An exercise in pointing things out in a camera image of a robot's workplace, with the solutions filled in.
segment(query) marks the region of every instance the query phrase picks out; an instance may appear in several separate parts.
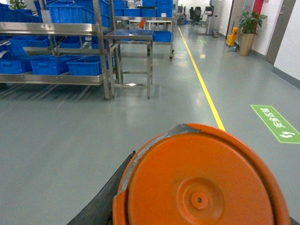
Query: door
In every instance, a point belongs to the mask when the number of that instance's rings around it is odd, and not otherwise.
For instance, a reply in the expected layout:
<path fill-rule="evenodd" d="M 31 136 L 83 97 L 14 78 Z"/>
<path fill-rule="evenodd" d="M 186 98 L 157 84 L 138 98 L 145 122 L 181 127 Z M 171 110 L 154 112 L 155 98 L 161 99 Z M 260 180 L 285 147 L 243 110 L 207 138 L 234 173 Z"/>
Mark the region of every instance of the door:
<path fill-rule="evenodd" d="M 289 23 L 296 0 L 284 0 L 278 15 L 277 23 L 266 55 L 266 61 L 274 65 L 287 24 Z"/>

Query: white wall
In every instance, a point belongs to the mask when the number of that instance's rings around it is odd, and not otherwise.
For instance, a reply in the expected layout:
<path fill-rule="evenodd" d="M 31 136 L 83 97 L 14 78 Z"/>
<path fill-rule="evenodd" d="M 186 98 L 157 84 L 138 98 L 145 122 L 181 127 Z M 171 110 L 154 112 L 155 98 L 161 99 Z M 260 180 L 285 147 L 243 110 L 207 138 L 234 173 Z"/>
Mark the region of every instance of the white wall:
<path fill-rule="evenodd" d="M 233 0 L 224 0 L 221 17 L 220 33 L 226 35 Z"/>
<path fill-rule="evenodd" d="M 300 1 L 296 1 L 274 66 L 300 80 Z"/>
<path fill-rule="evenodd" d="M 262 23 L 262 28 L 258 29 L 252 46 L 254 51 L 262 55 L 267 54 L 282 2 L 283 0 L 271 0 L 263 3 L 261 14 L 267 15 L 268 18 Z"/>
<path fill-rule="evenodd" d="M 33 0 L 24 0 L 27 9 L 36 10 Z"/>
<path fill-rule="evenodd" d="M 200 6 L 202 13 L 204 13 L 205 7 L 210 5 L 210 0 L 179 0 L 178 5 L 180 6 L 181 4 L 186 7 L 187 19 L 190 20 L 189 9 L 191 7 L 195 9 L 195 7 Z"/>

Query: grey duct tape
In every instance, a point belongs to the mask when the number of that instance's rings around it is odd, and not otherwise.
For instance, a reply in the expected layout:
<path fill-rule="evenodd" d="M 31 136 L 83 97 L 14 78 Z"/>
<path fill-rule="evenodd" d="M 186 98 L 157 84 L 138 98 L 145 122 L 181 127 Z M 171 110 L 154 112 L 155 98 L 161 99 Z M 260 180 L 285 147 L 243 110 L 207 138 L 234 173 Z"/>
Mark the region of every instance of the grey duct tape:
<path fill-rule="evenodd" d="M 130 177 L 131 177 L 131 174 L 132 174 L 132 171 L 135 168 L 135 166 L 137 165 L 138 161 L 145 154 L 145 152 L 148 151 L 153 145 L 155 145 L 157 142 L 159 142 L 165 138 L 172 137 L 174 135 L 186 134 L 186 133 L 200 133 L 200 132 L 201 132 L 201 130 L 190 127 L 187 124 L 179 124 L 179 125 L 175 126 L 174 128 L 172 128 L 169 132 L 159 136 L 158 138 L 154 139 L 152 142 L 147 144 L 140 152 L 137 153 L 137 156 L 135 157 L 133 163 L 130 165 L 130 167 L 124 177 L 121 192 L 126 190 L 129 180 L 130 180 Z"/>

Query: orange round cover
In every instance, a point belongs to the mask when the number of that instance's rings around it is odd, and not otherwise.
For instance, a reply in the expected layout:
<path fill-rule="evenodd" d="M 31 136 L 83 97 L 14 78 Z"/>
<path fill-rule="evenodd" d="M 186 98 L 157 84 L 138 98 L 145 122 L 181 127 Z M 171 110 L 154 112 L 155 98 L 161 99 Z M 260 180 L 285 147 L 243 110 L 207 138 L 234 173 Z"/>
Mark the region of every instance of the orange round cover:
<path fill-rule="evenodd" d="M 135 155 L 114 199 L 114 225 L 290 224 L 275 178 L 248 146 L 219 129 L 189 126 L 201 132 L 158 141 L 128 172 Z"/>

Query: potted plant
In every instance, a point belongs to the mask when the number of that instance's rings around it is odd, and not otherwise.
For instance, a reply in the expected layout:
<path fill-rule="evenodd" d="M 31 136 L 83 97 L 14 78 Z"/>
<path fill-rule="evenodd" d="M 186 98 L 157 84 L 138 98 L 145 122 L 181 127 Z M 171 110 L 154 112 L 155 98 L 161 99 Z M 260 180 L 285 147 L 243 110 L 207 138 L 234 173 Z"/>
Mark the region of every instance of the potted plant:
<path fill-rule="evenodd" d="M 250 54 L 257 28 L 262 27 L 263 19 L 266 15 L 259 15 L 256 12 L 243 12 L 240 17 L 241 44 L 239 55 L 247 56 Z"/>
<path fill-rule="evenodd" d="M 23 0 L 9 0 L 11 9 L 25 9 L 26 4 Z"/>

